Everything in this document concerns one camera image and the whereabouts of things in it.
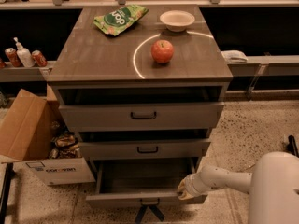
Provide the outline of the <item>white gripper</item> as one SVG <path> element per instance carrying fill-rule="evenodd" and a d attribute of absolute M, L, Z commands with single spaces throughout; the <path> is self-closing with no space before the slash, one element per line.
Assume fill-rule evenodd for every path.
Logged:
<path fill-rule="evenodd" d="M 205 191 L 204 187 L 199 173 L 187 175 L 178 184 L 178 198 L 184 201 L 200 196 Z"/>

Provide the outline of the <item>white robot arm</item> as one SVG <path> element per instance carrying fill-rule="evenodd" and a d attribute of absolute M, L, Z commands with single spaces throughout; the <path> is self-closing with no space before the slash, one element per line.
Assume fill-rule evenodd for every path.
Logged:
<path fill-rule="evenodd" d="M 178 197 L 188 200 L 224 188 L 249 195 L 248 224 L 299 224 L 299 158 L 292 154 L 265 154 L 251 173 L 206 165 L 180 181 Z"/>

